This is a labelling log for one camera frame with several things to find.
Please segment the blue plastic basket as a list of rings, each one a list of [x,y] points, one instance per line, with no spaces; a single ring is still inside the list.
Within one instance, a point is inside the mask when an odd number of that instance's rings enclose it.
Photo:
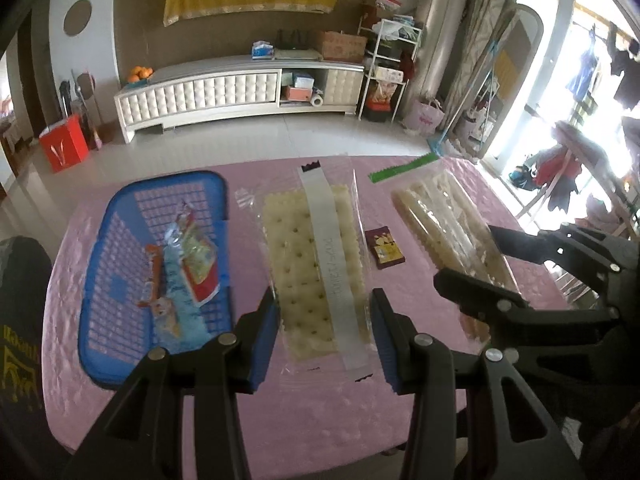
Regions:
[[[114,390],[154,347],[200,348],[234,321],[228,185],[213,171],[146,179],[108,202],[82,294],[79,361]]]

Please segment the green top wafer packet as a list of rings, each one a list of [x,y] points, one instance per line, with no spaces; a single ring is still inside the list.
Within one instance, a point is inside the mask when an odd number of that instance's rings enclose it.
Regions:
[[[506,257],[446,162],[433,154],[369,174],[438,270],[452,269],[518,291]]]

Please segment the orange noodle snack packet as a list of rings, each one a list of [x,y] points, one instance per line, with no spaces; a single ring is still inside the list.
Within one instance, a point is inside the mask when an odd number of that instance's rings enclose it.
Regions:
[[[138,308],[150,308],[156,318],[173,318],[176,314],[172,301],[160,294],[160,278],[163,270],[163,251],[160,246],[147,244],[144,254],[148,259],[149,271],[137,301]]]

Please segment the red framed biscuit packet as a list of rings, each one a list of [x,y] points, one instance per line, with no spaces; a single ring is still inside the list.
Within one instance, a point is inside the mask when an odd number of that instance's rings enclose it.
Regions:
[[[204,306],[219,292],[218,250],[201,230],[195,212],[187,202],[180,204],[175,237],[186,288],[194,304]]]

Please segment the clear cracker pack white band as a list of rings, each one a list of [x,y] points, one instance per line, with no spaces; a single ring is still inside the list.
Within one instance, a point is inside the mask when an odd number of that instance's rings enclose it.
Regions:
[[[282,169],[234,198],[279,307],[285,379],[303,387],[371,377],[370,264],[352,160]]]

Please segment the blue striped cookie bag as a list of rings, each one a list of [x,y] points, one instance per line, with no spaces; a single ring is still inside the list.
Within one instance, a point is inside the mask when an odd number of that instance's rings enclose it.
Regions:
[[[172,301],[176,314],[173,318],[156,318],[152,315],[156,341],[170,353],[196,350],[209,340],[201,307],[194,304],[183,279],[175,232],[176,222],[165,234],[162,272],[164,291],[161,295]]]

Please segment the small maroon snack sachet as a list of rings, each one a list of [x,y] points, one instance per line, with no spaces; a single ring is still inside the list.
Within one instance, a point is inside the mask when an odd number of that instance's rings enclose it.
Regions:
[[[406,262],[388,226],[367,230],[364,236],[378,270]]]

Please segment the black chair with crown print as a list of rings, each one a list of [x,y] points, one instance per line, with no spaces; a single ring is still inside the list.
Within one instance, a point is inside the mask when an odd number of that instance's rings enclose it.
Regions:
[[[44,303],[52,264],[33,238],[1,242],[1,432],[29,465],[48,447],[41,385]]]

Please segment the pink shopping bag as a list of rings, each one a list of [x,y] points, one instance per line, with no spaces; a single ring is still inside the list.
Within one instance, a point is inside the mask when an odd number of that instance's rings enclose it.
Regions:
[[[444,116],[442,104],[437,100],[414,100],[401,125],[407,130],[428,136],[435,132]]]

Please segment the white metal shelf rack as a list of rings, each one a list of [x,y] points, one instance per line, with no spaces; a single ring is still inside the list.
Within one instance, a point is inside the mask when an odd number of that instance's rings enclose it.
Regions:
[[[363,13],[358,35],[366,40],[358,118],[394,122],[416,67],[423,29],[410,15]]]

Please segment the red gift box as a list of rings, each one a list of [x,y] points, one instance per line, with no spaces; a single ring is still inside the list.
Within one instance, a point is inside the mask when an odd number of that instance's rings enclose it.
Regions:
[[[77,114],[45,128],[39,136],[39,144],[53,172],[76,166],[89,155]]]

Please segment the cardboard box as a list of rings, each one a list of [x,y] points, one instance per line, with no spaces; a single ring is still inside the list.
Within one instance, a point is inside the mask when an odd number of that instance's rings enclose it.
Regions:
[[[366,44],[366,37],[342,32],[317,32],[314,36],[314,48],[328,61],[360,63]]]

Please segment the white tufted tv cabinet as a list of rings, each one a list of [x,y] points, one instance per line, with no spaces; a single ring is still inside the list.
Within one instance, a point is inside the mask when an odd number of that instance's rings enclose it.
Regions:
[[[210,58],[157,70],[114,96],[124,141],[146,128],[302,113],[357,113],[364,67],[311,60]]]

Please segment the oranges on plate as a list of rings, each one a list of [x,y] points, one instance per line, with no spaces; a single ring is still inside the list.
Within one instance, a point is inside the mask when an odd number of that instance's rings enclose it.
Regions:
[[[151,67],[134,66],[129,71],[127,82],[128,84],[135,84],[136,82],[147,81],[154,74],[154,70]]]

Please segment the tissue box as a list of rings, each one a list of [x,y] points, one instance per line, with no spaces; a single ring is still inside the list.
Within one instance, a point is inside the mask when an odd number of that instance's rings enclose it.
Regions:
[[[274,57],[274,47],[269,41],[258,40],[252,44],[250,55],[253,60],[271,60]]]

